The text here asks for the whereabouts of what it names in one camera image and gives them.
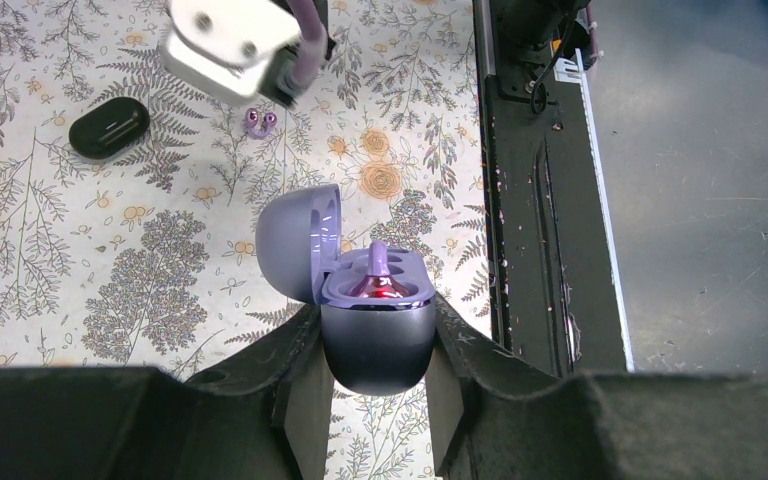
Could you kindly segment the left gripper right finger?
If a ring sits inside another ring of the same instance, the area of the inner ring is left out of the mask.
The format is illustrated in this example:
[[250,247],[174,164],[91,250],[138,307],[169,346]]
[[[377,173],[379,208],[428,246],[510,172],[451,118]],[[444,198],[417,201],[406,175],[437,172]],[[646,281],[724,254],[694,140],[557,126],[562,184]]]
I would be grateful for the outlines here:
[[768,479],[768,375],[539,371],[443,298],[425,376],[446,479]]

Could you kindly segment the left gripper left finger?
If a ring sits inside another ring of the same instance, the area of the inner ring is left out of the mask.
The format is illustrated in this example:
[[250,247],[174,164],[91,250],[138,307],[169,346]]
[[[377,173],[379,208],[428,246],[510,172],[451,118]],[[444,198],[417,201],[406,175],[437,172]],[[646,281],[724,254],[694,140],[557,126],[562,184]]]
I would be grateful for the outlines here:
[[0,479],[320,479],[332,392],[313,306],[187,381],[0,368]]

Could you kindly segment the blue-grey earbud case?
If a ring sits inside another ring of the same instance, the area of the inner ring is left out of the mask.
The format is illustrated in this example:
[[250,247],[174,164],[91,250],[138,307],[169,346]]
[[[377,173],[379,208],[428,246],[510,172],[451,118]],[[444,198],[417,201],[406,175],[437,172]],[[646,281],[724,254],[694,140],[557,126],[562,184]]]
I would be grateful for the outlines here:
[[347,389],[390,396],[425,375],[435,337],[435,287],[419,253],[387,245],[391,274],[407,287],[401,299],[355,298],[368,249],[341,249],[341,195],[335,184],[284,194],[256,226],[262,275],[282,295],[319,307],[325,356]]

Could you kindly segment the purple earbud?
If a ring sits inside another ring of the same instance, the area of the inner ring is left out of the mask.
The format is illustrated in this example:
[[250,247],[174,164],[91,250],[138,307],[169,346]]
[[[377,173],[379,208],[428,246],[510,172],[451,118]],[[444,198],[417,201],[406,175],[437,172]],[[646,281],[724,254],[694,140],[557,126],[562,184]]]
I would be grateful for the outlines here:
[[370,244],[366,274],[348,291],[348,295],[375,299],[401,299],[410,296],[409,289],[392,276],[387,246],[383,242],[373,241]]

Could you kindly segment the purple earbuds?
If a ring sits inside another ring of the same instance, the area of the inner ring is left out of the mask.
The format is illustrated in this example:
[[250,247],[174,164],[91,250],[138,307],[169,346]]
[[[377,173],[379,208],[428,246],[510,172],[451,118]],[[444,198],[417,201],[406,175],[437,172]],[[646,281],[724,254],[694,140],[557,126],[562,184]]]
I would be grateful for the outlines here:
[[265,139],[277,124],[277,115],[272,111],[259,112],[256,108],[248,108],[244,115],[244,127],[249,137]]

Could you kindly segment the black earbud charging case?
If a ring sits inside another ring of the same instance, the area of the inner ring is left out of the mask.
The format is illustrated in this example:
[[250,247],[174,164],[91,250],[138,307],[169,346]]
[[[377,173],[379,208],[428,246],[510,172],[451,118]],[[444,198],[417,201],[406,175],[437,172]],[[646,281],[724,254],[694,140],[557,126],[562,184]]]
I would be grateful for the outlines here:
[[75,120],[68,131],[72,149],[81,157],[108,160],[136,144],[149,130],[148,108],[131,97],[115,97]]

